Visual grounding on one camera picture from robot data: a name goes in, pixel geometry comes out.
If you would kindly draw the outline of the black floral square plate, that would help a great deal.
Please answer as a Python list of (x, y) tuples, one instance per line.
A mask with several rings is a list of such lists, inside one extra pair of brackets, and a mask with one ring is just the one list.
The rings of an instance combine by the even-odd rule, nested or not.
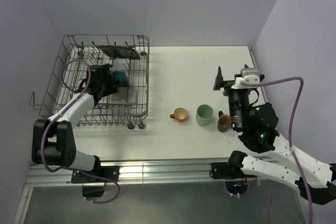
[(131, 47), (98, 45), (96, 46), (96, 48), (110, 58), (140, 60), (139, 53)]

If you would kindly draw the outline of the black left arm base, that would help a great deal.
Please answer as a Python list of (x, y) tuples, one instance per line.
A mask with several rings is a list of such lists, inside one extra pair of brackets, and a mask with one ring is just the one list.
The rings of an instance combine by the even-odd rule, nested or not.
[(87, 183), (106, 183), (108, 180), (118, 182), (119, 180), (119, 166), (102, 166), (98, 171), (82, 171), (74, 172), (71, 177), (71, 183), (73, 184), (87, 184)]

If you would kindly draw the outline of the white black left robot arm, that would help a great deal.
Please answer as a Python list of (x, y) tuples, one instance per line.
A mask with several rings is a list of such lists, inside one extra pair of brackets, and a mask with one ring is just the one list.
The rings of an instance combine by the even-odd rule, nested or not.
[(99, 157), (76, 148), (73, 129), (99, 101), (119, 91), (111, 74), (111, 64), (87, 65), (86, 78), (73, 89), (70, 101), (56, 114), (39, 119), (33, 126), (32, 161), (49, 172), (72, 169), (91, 182), (102, 176)]

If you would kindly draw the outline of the small red orange cup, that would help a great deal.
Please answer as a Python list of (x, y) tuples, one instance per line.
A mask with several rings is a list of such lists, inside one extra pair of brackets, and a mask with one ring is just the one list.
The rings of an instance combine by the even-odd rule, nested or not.
[(178, 122), (186, 121), (187, 116), (188, 116), (188, 112), (184, 108), (177, 108), (174, 110), (173, 114), (170, 114), (170, 118), (177, 120)]

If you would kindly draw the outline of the dark bowl tan inside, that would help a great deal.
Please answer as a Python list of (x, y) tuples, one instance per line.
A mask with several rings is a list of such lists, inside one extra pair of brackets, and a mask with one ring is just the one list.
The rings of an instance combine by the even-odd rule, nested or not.
[(111, 73), (113, 83), (116, 87), (128, 87), (129, 86), (129, 78), (122, 71), (113, 71)]

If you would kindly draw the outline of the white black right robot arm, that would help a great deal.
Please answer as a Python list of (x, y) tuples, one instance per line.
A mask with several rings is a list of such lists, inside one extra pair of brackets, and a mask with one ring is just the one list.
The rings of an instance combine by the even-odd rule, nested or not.
[(279, 121), (267, 102), (255, 105), (249, 94), (264, 86), (265, 76), (257, 68), (245, 66), (233, 80), (224, 80), (219, 70), (214, 90), (223, 89), (228, 98), (232, 129), (250, 151), (265, 154), (264, 161), (242, 151), (233, 151), (226, 162), (211, 164), (213, 179), (238, 179), (264, 177), (286, 185), (301, 197), (318, 205), (335, 200), (335, 164), (323, 163), (286, 140), (277, 130)]

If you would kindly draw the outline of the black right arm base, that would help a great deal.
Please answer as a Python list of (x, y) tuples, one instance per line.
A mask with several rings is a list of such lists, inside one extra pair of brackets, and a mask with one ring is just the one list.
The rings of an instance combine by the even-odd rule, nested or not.
[(242, 161), (213, 162), (209, 175), (212, 179), (255, 178), (256, 175), (246, 175), (242, 171)]

